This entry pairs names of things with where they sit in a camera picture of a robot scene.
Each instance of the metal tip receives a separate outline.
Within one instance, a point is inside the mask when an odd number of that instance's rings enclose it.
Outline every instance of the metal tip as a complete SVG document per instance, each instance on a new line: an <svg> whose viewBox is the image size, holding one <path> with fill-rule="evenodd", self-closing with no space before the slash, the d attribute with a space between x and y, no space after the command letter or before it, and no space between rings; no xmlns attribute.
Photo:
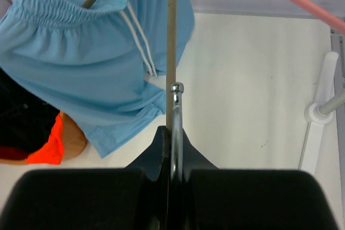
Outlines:
<svg viewBox="0 0 345 230"><path fill-rule="evenodd" d="M170 87L170 91L172 93L176 93L176 92L183 93L184 92L184 86L182 83L179 83L179 82L173 83Z"/></svg>

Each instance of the black object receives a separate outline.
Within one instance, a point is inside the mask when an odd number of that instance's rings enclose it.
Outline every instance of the black object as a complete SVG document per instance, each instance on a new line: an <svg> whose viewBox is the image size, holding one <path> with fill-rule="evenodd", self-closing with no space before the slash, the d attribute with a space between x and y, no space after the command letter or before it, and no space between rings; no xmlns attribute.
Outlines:
<svg viewBox="0 0 345 230"><path fill-rule="evenodd" d="M29 93L0 69L0 145L27 153L48 140L59 110Z"/></svg>
<svg viewBox="0 0 345 230"><path fill-rule="evenodd" d="M159 127L150 147L125 169L27 173L10 196L0 230L337 229L312 176L219 170L186 134L183 189L168 199L167 139L166 127Z"/></svg>

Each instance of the red cloth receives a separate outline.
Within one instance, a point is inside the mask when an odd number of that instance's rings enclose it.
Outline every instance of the red cloth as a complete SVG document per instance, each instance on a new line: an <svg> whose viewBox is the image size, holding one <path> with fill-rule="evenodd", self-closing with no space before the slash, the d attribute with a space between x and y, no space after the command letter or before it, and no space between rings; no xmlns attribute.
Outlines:
<svg viewBox="0 0 345 230"><path fill-rule="evenodd" d="M29 154L19 148L0 147L0 159L24 160Z"/></svg>
<svg viewBox="0 0 345 230"><path fill-rule="evenodd" d="M26 162L28 164L61 164L64 155L63 132L64 124L59 114L48 142L41 149L30 154Z"/></svg>

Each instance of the pink rod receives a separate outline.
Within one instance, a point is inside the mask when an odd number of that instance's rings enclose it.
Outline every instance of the pink rod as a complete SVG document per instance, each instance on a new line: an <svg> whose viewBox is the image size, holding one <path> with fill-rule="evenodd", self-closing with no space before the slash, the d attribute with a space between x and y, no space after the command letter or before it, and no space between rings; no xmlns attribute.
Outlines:
<svg viewBox="0 0 345 230"><path fill-rule="evenodd" d="M315 17L325 22L332 28L336 29L338 32L345 34L345 23L339 18L337 18L336 16L327 12L325 9L314 4L312 1L310 0L290 0L290 1L298 5L302 9L306 10L307 12L313 14Z"/></svg>

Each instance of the brown basket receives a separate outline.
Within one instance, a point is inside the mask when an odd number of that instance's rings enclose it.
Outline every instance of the brown basket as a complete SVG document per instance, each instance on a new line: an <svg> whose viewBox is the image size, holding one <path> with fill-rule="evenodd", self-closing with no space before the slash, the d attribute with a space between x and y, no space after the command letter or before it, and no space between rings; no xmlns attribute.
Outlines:
<svg viewBox="0 0 345 230"><path fill-rule="evenodd" d="M63 144L64 157L63 161L70 160L79 156L87 145L87 139L84 133L79 129L77 124L65 113L60 112L64 124ZM25 160L0 159L0 164L25 165Z"/></svg>

